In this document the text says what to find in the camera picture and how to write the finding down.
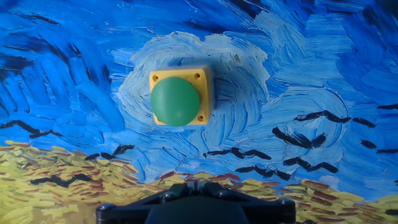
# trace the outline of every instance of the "light blue paint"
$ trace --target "light blue paint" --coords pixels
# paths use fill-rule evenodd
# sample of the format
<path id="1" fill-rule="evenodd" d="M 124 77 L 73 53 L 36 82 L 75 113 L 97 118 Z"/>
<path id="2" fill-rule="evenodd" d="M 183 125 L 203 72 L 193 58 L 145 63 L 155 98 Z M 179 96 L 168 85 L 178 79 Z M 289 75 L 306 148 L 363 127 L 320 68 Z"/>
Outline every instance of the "light blue paint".
<path id="1" fill-rule="evenodd" d="M 62 146 L 88 154 L 136 148 L 129 159 L 143 182 L 160 175 L 232 172 L 242 179 L 307 178 L 367 200 L 397 194 L 397 11 L 390 1 L 3 1 L 0 3 L 0 121 L 22 120 L 52 134 L 29 139 L 18 126 L 0 140 Z M 43 16 L 53 22 L 46 22 Z M 210 64 L 216 111 L 206 126 L 156 126 L 149 104 L 149 72 Z M 376 125 L 334 123 L 299 114 L 328 110 Z M 308 150 L 275 137 L 285 133 L 326 141 Z M 203 153 L 257 149 L 271 156 L 238 159 Z M 283 161 L 301 156 L 339 171 L 306 172 Z M 258 165 L 292 174 L 289 181 L 240 167 Z"/>

